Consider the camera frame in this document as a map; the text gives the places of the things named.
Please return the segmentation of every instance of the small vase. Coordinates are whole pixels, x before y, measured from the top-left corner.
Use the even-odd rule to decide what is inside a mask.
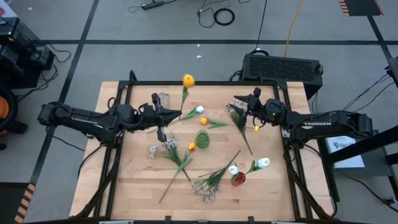
[[[231,180],[231,184],[233,186],[239,186],[239,185],[243,184],[245,180],[246,180],[246,176],[244,175],[244,173],[238,172],[235,179]]]

